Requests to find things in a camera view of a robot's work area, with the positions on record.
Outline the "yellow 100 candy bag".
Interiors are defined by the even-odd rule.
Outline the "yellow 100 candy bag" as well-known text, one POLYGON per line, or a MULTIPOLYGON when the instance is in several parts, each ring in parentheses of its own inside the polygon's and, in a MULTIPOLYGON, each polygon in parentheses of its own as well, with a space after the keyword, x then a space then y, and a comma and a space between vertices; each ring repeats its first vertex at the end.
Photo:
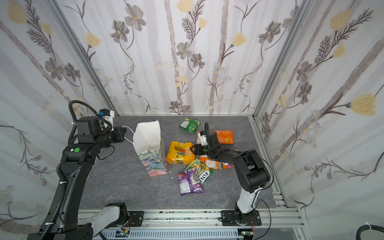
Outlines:
POLYGON ((188 165, 195 160, 195 155, 190 150, 192 145, 192 143, 172 141, 166 157, 166 161, 169 164, 188 165))

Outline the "green Fox's candy bag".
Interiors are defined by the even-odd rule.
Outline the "green Fox's candy bag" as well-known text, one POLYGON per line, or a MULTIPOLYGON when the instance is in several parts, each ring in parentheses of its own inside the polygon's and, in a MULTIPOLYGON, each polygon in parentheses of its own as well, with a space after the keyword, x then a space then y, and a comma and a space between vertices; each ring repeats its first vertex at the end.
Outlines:
POLYGON ((206 164, 204 164, 199 159, 195 159, 191 163, 189 163, 187 167, 183 170, 183 172, 186 173, 187 170, 191 168, 196 168, 201 184, 203 184, 213 174, 213 170, 211 170, 206 164))

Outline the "floral white paper bag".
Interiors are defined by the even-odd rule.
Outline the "floral white paper bag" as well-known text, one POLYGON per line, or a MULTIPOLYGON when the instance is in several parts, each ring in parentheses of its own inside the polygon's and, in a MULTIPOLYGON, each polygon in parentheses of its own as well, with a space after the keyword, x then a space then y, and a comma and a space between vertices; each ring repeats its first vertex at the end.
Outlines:
POLYGON ((166 162, 166 149, 162 138, 161 126, 158 120, 153 122, 141 122, 133 131, 128 126, 123 128, 133 134, 130 142, 150 177, 168 174, 166 162))

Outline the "purple Fox's candy bag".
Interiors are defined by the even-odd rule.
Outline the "purple Fox's candy bag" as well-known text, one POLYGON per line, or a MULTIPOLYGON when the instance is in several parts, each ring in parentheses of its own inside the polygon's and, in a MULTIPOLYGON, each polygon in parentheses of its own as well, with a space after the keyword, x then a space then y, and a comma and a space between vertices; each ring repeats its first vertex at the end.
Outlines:
POLYGON ((179 173, 178 179, 181 196, 187 194, 203 194, 205 192, 196 167, 179 173))

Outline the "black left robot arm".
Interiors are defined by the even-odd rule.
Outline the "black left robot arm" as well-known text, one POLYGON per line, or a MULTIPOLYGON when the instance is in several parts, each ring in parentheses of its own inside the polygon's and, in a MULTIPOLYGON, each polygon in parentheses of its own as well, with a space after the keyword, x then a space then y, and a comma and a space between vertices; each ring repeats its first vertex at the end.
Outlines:
POLYGON ((82 101, 69 102, 73 129, 56 169, 58 187, 44 222, 37 233, 28 235, 29 240, 91 240, 106 227, 131 221, 126 204, 117 203, 108 204, 89 219, 78 222, 84 188, 101 150, 124 142, 127 130, 114 127, 102 112, 94 109, 93 116, 77 119, 74 104, 90 108, 82 101))

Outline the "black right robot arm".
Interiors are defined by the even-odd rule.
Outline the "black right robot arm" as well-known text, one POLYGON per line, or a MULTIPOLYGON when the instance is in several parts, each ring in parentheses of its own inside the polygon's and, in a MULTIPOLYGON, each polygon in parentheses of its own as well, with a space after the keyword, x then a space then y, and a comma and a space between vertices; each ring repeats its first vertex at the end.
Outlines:
POLYGON ((257 197, 273 183, 273 175, 269 172, 271 166, 255 150, 240 152, 223 147, 217 134, 210 131, 207 122, 205 129, 199 132, 199 139, 200 142, 190 148, 191 152, 196 156, 207 157, 210 161, 218 160, 233 165, 242 187, 234 209, 221 211, 219 221, 226 227, 261 226, 257 197))

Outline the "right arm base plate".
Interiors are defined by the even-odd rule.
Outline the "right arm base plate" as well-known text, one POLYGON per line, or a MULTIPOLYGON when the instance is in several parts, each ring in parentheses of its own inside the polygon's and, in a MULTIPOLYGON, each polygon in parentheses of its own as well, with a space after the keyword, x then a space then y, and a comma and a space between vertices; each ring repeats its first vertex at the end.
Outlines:
POLYGON ((242 214, 239 210, 221 211, 219 221, 223 226, 261 226, 261 217, 258 211, 253 210, 242 214))

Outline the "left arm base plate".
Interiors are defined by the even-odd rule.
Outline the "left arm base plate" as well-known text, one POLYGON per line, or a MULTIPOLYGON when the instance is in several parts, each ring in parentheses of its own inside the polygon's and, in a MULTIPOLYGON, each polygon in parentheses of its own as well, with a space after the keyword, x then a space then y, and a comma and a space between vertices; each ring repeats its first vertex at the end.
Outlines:
POLYGON ((144 211, 128 211, 130 220, 129 227, 141 227, 144 219, 144 211))

